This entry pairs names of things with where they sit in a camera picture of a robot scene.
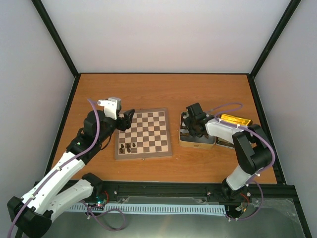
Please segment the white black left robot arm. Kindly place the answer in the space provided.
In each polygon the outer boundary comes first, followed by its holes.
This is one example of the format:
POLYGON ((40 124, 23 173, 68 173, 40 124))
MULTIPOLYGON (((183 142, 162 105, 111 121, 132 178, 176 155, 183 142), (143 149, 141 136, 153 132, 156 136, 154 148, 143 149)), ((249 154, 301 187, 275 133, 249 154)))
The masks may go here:
POLYGON ((84 125, 67 146, 58 163, 21 198, 12 197, 8 211, 12 224, 30 238, 41 238, 53 221, 70 206, 86 198, 99 199, 103 194, 103 181, 92 173, 82 176, 75 185, 62 191, 67 182, 104 149, 102 143, 111 138, 115 130, 131 127, 134 109, 123 116, 107 117, 103 111, 93 109, 84 125))

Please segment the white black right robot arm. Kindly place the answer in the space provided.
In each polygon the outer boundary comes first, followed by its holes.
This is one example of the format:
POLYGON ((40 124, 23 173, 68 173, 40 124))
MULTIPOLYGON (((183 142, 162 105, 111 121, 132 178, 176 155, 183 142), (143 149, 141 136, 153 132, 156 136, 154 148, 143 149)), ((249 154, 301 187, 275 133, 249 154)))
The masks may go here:
POLYGON ((226 201, 235 200, 254 177, 259 177, 274 164, 275 152, 260 125, 226 121, 218 114, 204 112, 199 103, 186 110, 188 116, 183 121, 191 136, 215 136, 234 146, 238 165, 221 183, 221 193, 226 201))

